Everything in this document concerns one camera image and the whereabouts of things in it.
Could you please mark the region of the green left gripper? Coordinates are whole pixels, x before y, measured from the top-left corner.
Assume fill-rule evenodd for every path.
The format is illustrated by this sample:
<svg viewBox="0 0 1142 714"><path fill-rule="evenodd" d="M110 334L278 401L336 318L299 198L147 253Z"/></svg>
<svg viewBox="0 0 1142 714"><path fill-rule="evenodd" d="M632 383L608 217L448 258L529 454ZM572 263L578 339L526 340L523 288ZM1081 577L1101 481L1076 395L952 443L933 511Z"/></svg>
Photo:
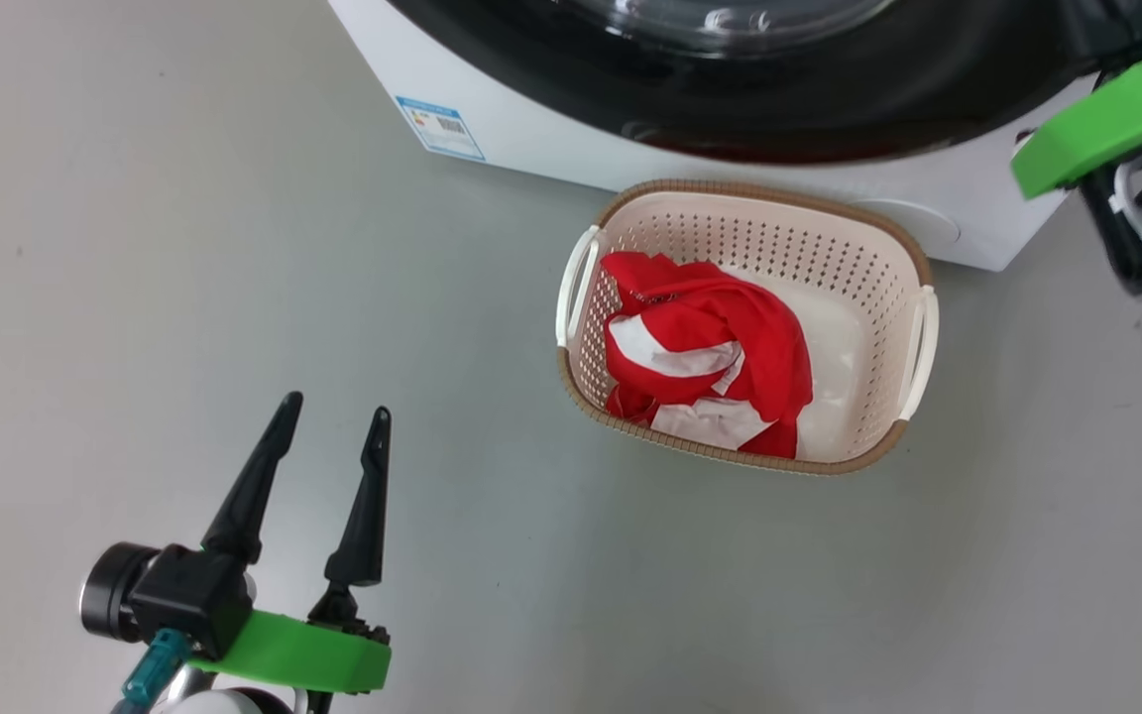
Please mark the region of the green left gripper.
<svg viewBox="0 0 1142 714"><path fill-rule="evenodd" d="M263 548L260 529L274 476L280 462L290 451L301 406L300 392L282 398L214 515L202 539L204 551L236 557L246 565L258 563ZM377 407L361 454L361 483L343 537L323 569L332 588L371 587L384 579L391 438L393 415L389 408ZM391 645L372 639L255 610L225 658L218 661L194 658L188 664L263 685L359 693L381 690L386 685L391 660Z"/></svg>

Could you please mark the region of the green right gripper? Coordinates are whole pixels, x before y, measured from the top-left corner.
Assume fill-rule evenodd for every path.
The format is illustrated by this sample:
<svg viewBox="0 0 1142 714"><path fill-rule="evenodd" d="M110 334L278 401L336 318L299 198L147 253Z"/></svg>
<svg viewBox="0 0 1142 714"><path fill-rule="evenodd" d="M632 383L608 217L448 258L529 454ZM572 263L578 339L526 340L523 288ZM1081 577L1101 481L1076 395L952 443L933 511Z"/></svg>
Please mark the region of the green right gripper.
<svg viewBox="0 0 1142 714"><path fill-rule="evenodd" d="M1021 195L1034 199L1142 149L1142 62L1037 128L1011 160Z"/></svg>

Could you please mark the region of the black glass washing machine door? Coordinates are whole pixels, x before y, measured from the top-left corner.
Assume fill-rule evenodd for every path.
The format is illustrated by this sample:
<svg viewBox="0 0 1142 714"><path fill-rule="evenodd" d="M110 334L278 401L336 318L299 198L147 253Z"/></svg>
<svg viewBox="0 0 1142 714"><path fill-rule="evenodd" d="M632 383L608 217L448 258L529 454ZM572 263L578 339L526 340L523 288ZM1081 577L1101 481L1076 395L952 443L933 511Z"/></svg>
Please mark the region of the black glass washing machine door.
<svg viewBox="0 0 1142 714"><path fill-rule="evenodd" d="M928 153L1142 61L1142 0L389 0L597 130L766 166Z"/></svg>

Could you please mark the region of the red and white garment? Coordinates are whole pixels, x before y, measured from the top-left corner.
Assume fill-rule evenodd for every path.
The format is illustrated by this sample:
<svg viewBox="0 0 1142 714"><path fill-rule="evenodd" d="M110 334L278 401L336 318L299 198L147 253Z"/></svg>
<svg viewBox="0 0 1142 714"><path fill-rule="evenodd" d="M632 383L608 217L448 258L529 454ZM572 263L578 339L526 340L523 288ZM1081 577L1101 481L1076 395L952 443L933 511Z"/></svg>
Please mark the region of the red and white garment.
<svg viewBox="0 0 1142 714"><path fill-rule="evenodd" d="M796 313L715 264L613 252L621 306L604 321L608 414L725 450L793 458L813 401Z"/></svg>

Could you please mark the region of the cream laundry basket brown rim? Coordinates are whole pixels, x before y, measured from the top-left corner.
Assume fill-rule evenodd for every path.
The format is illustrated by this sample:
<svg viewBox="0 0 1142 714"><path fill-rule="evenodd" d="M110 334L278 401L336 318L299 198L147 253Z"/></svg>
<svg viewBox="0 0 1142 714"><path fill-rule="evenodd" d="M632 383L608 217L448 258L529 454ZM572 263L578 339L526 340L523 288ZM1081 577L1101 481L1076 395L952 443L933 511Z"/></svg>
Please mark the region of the cream laundry basket brown rim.
<svg viewBox="0 0 1142 714"><path fill-rule="evenodd" d="M620 250L710 262L796 312L813 369L796 457L730 451L609 415L604 330L620 299L600 263ZM928 385L940 326L928 258L893 220L794 191L692 179L621 191L577 239L554 315L558 378L592 420L708 460L815 476L866 470L896 446Z"/></svg>

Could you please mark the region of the white washing machine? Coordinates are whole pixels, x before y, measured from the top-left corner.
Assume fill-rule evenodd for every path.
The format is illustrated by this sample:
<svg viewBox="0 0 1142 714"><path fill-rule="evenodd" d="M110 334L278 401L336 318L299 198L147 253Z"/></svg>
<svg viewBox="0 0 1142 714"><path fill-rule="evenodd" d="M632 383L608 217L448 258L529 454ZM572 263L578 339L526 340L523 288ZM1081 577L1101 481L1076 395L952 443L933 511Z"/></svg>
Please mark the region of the white washing machine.
<svg viewBox="0 0 1142 714"><path fill-rule="evenodd" d="M458 110L490 166L611 191L657 179L738 180L797 191L887 217L911 232L930 257L988 271L1005 268L1063 199L1057 191L1021 195L1012 157L1047 119L1120 67L1078 78L1024 117L949 149L861 162L766 166L681 154L600 131L472 67L389 0L329 5L394 104L395 96L407 96Z"/></svg>

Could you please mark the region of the blue energy label sticker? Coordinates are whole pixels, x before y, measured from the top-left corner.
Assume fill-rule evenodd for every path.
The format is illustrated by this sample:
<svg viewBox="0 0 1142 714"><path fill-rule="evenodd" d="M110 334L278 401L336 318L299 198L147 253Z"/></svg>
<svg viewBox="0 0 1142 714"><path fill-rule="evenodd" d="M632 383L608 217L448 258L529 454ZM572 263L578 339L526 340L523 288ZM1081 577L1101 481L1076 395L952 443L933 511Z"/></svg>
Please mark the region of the blue energy label sticker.
<svg viewBox="0 0 1142 714"><path fill-rule="evenodd" d="M431 153L480 163L488 161L458 110L407 96L395 96L395 102L418 141Z"/></svg>

